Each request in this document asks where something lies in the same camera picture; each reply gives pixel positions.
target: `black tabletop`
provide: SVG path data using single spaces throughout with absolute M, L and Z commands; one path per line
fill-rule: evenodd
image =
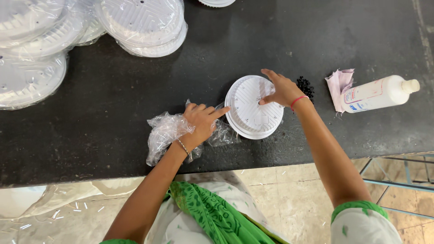
M 128 54 L 109 35 L 69 52 L 59 90 L 43 102 L 0 111 L 0 187 L 149 173 L 151 127 L 187 99 L 215 106 L 245 75 L 273 69 L 308 79 L 315 108 L 350 158 L 434 151 L 434 2 L 431 0 L 236 0 L 225 8 L 185 1 L 188 33 L 162 58 Z M 390 75 L 418 79 L 401 106 L 336 116 L 324 77 L 355 68 L 354 85 Z M 179 173 L 312 162 L 289 108 L 262 140 L 205 146 Z

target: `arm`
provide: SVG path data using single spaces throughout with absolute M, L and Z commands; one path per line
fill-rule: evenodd
M 276 92 L 260 101 L 261 105 L 277 102 L 290 107 L 303 92 L 290 79 L 272 70 L 263 69 L 274 83 Z M 368 188 L 345 154 L 335 137 L 327 129 L 308 98 L 302 98 L 293 104 L 294 112 L 300 120 L 310 146 L 316 169 L 333 207 L 348 201 L 372 201 Z
M 180 137 L 187 150 L 191 152 L 208 139 L 215 130 L 214 120 L 229 110 L 230 107 L 224 107 L 215 111 L 213 107 L 206 108 L 204 104 L 197 106 L 190 103 L 185 109 L 184 117 L 196 128 L 193 134 L 187 133 Z M 164 195 L 186 157 L 187 153 L 182 145 L 178 141 L 172 143 L 163 158 L 125 202 L 104 241 L 129 239 L 143 243 L 154 223 Z

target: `white plastic disc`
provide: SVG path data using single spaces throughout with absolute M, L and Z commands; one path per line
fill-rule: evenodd
M 210 7 L 221 8 L 233 4 L 235 0 L 199 0 L 199 2 Z
M 167 43 L 184 24 L 179 0 L 103 0 L 95 10 L 110 35 L 132 46 Z
M 92 43 L 92 40 L 100 37 L 105 33 L 105 28 L 96 18 L 95 13 L 95 0 L 81 0 L 82 7 L 89 12 L 86 16 L 88 19 L 88 27 L 83 37 L 78 41 L 78 46 L 88 45 Z
M 89 20 L 89 26 L 86 29 L 86 33 L 77 43 L 77 45 L 80 46 L 80 44 L 85 44 L 87 42 L 90 42 L 93 39 L 96 39 L 97 37 L 104 34 L 104 32 L 105 29 L 102 26 L 102 24 L 96 18 L 92 18 Z
M 20 109 L 52 94 L 66 74 L 66 55 L 29 62 L 0 56 L 0 109 Z
M 174 51 L 176 51 L 184 42 L 186 35 L 187 35 L 187 24 L 184 22 L 184 26 L 182 27 L 181 32 L 176 37 L 176 39 L 160 46 L 137 47 L 137 46 L 131 46 L 122 41 L 119 42 L 122 48 L 126 49 L 130 53 L 134 53 L 138 56 L 143 56 L 143 57 L 156 58 L 156 57 L 163 57 L 169 55 Z
M 4 52 L 10 56 L 32 59 L 58 53 L 75 44 L 84 32 L 85 13 L 72 11 L 65 7 L 62 12 L 63 14 L 66 15 L 65 18 L 53 26 L 50 31 L 37 37 L 32 42 L 6 49 Z
M 274 85 L 261 76 L 238 79 L 224 101 L 225 106 L 231 106 L 226 117 L 232 128 L 248 139 L 271 135 L 282 121 L 283 106 L 275 102 L 259 105 L 259 101 L 274 92 Z
M 65 0 L 1 0 L 0 46 L 16 46 L 59 21 Z

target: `thin bangle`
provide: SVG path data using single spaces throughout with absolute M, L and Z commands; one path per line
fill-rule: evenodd
M 303 97 L 307 97 L 307 98 L 309 98 L 308 96 L 301 96 L 301 97 L 295 99 L 295 100 L 291 103 L 291 110 L 292 110 L 292 111 L 294 111 L 294 110 L 293 110 L 293 105 L 294 105 L 294 103 L 296 103 L 298 100 L 302 99 Z
M 184 148 L 184 150 L 185 150 L 185 153 L 187 153 L 187 156 L 189 155 L 189 153 L 188 153 L 188 150 L 187 150 L 187 148 L 185 148 L 185 146 L 184 146 L 184 144 L 181 142 L 181 140 L 180 139 L 177 139 L 178 140 L 178 142 L 181 144 L 181 146 Z

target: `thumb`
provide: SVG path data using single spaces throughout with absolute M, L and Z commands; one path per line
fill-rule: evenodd
M 263 97 L 260 101 L 259 101 L 259 105 L 265 105 L 267 103 L 270 102 L 274 102 L 274 94 L 268 95 L 266 97 Z

